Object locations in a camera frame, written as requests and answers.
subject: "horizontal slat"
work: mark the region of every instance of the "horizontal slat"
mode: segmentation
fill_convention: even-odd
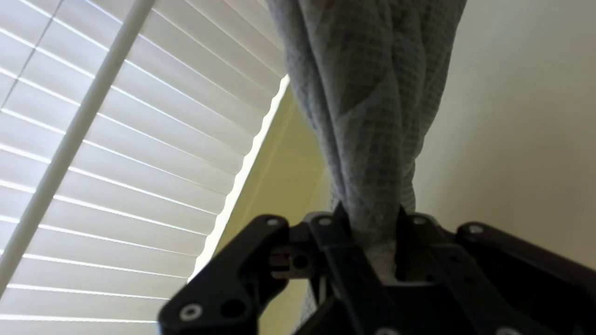
[[[142,34],[158,47],[170,51],[175,58],[184,60],[184,64],[198,70],[207,79],[225,88],[255,110],[266,110],[270,96],[265,90],[255,88],[252,81],[244,79],[235,68],[222,62],[222,58],[199,45],[194,38],[181,34],[173,23],[168,23],[164,17],[153,14],[147,17]]]
[[[181,122],[175,110],[166,114],[130,96],[125,96],[119,90],[112,90],[108,94],[106,101],[101,107],[101,114],[183,151],[201,151],[205,153],[207,161],[235,164],[248,151],[248,146],[233,148],[233,144],[229,144],[229,138],[209,137],[209,129],[196,129]]]
[[[155,12],[164,16],[168,21],[175,23],[179,30],[192,36],[199,45],[209,49],[212,55],[229,64],[237,77],[244,77],[252,83],[252,90],[272,92],[276,86],[278,75],[266,66],[266,55],[274,51],[274,47],[266,40],[250,40],[255,32],[252,27],[244,27],[244,30],[252,32],[225,32],[233,23],[242,21],[229,6],[224,3],[203,3],[201,6],[188,6],[188,3],[157,3]],[[225,27],[218,27],[218,21],[212,21],[212,14],[224,14],[227,17]]]
[[[201,14],[207,21],[211,21],[222,34],[231,38],[231,42],[242,49],[242,55],[248,60],[255,60],[259,68],[255,66],[255,71],[263,73],[261,77],[255,77],[255,73],[246,73],[248,77],[255,77],[261,86],[266,92],[274,92],[276,86],[279,84],[279,79],[283,77],[283,55],[281,51],[272,45],[265,36],[255,30],[250,21],[244,21],[242,16],[238,16],[238,10],[233,10],[225,3],[186,3],[190,8],[196,10],[196,14]],[[248,64],[246,60],[237,60],[235,51],[220,49],[218,43],[209,43],[209,49],[216,51],[216,55],[222,55],[227,62],[238,64],[244,68]]]
[[[62,0],[24,0],[26,4],[34,6],[37,12],[47,16],[54,14]]]
[[[0,73],[0,101],[6,101],[8,94],[15,84],[15,77]]]
[[[8,289],[0,300],[0,315],[153,321],[162,306],[160,300]]]
[[[41,53],[32,57],[22,77],[71,101],[82,101],[91,84],[89,75],[75,71],[73,68]]]
[[[227,194],[233,185],[237,166],[212,166],[212,163],[179,151],[157,138],[134,133],[103,116],[89,129],[88,142],[108,148],[134,161],[157,166],[173,176],[181,176],[214,194]]]
[[[173,297],[184,280],[84,265],[24,259],[11,284],[136,297]]]
[[[54,23],[49,29],[39,43],[39,49],[73,64],[86,73],[97,73],[106,57],[106,49],[99,47],[82,34],[75,34],[73,29],[67,29],[62,23]]]
[[[201,191],[199,185],[190,179],[181,179],[164,170],[119,157],[95,146],[82,146],[73,168],[211,213],[220,213],[224,207],[225,196],[212,194],[205,189]]]
[[[37,155],[52,157],[60,146],[62,135],[19,120],[15,116],[2,114],[0,144]]]
[[[205,235],[65,202],[54,202],[43,224],[188,256],[198,256],[205,243]]]
[[[9,222],[9,220],[4,220],[0,218],[0,250],[6,248],[9,237],[13,235],[17,224],[15,222]]]
[[[47,164],[0,150],[0,179],[35,189]]]
[[[238,101],[207,81],[201,70],[183,66],[144,38],[132,47],[129,62],[134,64],[134,68],[125,70],[125,79],[116,81],[117,88],[144,99],[134,81],[144,79],[144,90],[149,92],[160,92],[162,86],[166,86],[166,92],[171,92],[170,96],[183,96],[183,101],[175,101],[179,107],[171,109],[160,101],[151,105],[214,138],[229,142],[235,148],[246,148],[246,142],[237,138],[253,135],[261,125],[263,110]]]
[[[157,325],[89,323],[89,321],[2,321],[0,334],[13,335],[147,335],[157,334]]]
[[[0,217],[21,218],[32,194],[0,185],[0,200]]]
[[[283,51],[283,45],[276,34],[274,23],[266,8],[263,8],[259,3],[246,3],[246,0],[225,0],[225,3],[235,12],[238,12],[238,16],[244,17],[244,21],[250,23],[261,36],[265,36],[278,49],[278,53]],[[279,77],[285,75],[285,66],[281,58],[270,60],[270,66],[276,70]]]
[[[132,97],[166,112],[173,114],[181,122],[209,133],[214,138],[227,140],[233,148],[246,148],[246,142],[255,133],[253,125],[238,125],[214,114],[205,105],[192,97],[173,90],[149,73],[125,64],[119,77],[114,83],[119,90]]]
[[[32,45],[19,42],[0,30],[0,70],[19,75],[24,68],[24,62],[32,55]]]
[[[104,49],[112,45],[121,27],[117,19],[101,12],[91,3],[82,0],[63,0],[56,19],[88,36]]]
[[[196,233],[211,233],[214,215],[168,204],[155,196],[140,194],[106,181],[69,172],[58,191],[60,196],[129,213],[142,218],[184,228]]]
[[[75,118],[78,105],[60,99],[52,92],[34,86],[32,83],[19,83],[6,109],[52,129],[65,131]]]
[[[49,16],[35,12],[24,3],[2,3],[0,29],[19,36],[32,45],[37,43],[49,21]]]
[[[117,244],[47,228],[35,233],[28,254],[170,276],[190,276],[196,261],[192,256]]]

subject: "wall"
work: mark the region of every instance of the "wall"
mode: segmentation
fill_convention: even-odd
[[[328,177],[320,150],[298,114],[293,96],[287,94],[218,250],[257,215],[281,215],[291,224],[298,224],[313,211],[328,211]],[[306,282],[293,282],[268,306],[261,317],[261,335],[283,335],[294,330],[306,287]]]
[[[596,269],[596,3],[469,0],[419,211],[484,220]]]

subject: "black plastic mount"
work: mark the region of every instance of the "black plastic mount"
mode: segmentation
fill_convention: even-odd
[[[596,274],[484,224],[456,235],[434,218],[397,220],[384,287],[341,207],[296,228],[255,218],[160,311],[164,335],[257,335],[289,280],[319,302],[298,335],[596,335]]]

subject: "gray cloth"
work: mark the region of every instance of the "gray cloth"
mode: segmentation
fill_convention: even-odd
[[[387,285],[399,207],[445,88],[466,0],[268,0],[291,86],[356,241]],[[307,298],[302,321],[315,310]]]

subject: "white window blind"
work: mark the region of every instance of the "white window blind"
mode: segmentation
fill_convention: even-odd
[[[2,0],[2,252],[130,12]],[[212,256],[283,73],[263,3],[155,3],[49,194],[0,298],[0,334],[155,334],[162,304]]]

